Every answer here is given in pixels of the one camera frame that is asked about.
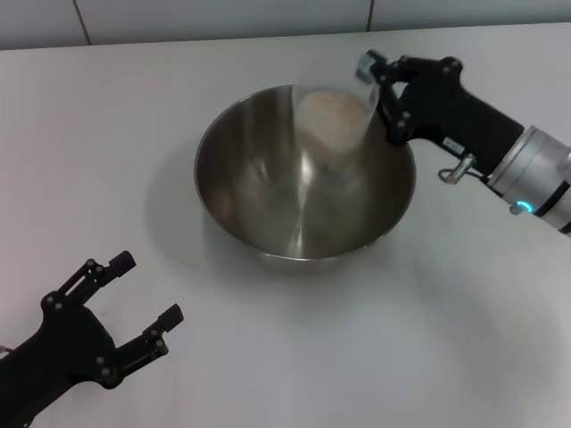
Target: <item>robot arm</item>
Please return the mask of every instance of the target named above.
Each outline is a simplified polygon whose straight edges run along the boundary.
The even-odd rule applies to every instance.
[[[118,348],[93,312],[83,306],[101,287],[135,266],[124,251],[105,267],[88,260],[59,290],[41,301],[44,321],[22,345],[0,359],[0,427],[32,419],[77,383],[106,389],[169,352],[162,334],[183,320],[172,306],[136,339]]]
[[[459,158],[445,178],[457,184],[471,169],[510,206],[532,212],[571,236],[571,149],[540,129],[524,127],[468,93],[462,64],[403,56],[395,62],[368,51],[357,77],[380,85],[377,111],[387,139],[405,144],[424,138]],[[396,83],[405,83],[400,96]]]

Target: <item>metal mixing bowl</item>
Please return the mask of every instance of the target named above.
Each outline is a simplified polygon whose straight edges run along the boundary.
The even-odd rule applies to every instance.
[[[415,163],[375,116],[364,142],[333,157],[294,138],[291,86],[263,90],[211,124],[196,154],[204,208],[271,266],[336,263],[391,230],[409,206]]]

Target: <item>white tabletop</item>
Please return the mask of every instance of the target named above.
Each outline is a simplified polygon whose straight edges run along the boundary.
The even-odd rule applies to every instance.
[[[198,142],[232,102],[327,52],[459,57],[466,88],[571,136],[571,24],[0,53],[0,343],[86,259],[138,266],[87,305],[117,344],[172,303],[170,354],[83,383],[36,428],[481,428],[571,424],[571,243],[454,159],[412,148],[402,222],[328,275],[268,272],[203,226]]]

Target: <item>white tile wall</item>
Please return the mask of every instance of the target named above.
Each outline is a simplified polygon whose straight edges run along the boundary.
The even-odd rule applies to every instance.
[[[0,0],[0,50],[86,44],[71,0]]]
[[[364,31],[369,0],[79,0],[94,45]]]
[[[569,0],[376,0],[372,30],[571,21]]]

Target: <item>clear plastic cup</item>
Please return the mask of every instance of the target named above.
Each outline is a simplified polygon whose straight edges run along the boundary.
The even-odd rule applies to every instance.
[[[327,163],[343,162],[367,133],[379,88],[356,77],[358,55],[330,55],[303,72],[292,90],[298,142]]]

